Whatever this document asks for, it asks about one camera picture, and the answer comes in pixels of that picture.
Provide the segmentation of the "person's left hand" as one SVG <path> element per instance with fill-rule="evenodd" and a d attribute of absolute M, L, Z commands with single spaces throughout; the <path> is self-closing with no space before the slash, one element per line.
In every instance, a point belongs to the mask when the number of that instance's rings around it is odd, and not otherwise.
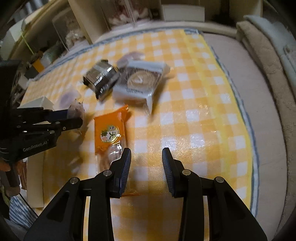
<path fill-rule="evenodd" d="M 7 197 L 20 194 L 21 189 L 26 189 L 27 164 L 20 160 L 13 164 L 1 163 L 1 185 Z"/>

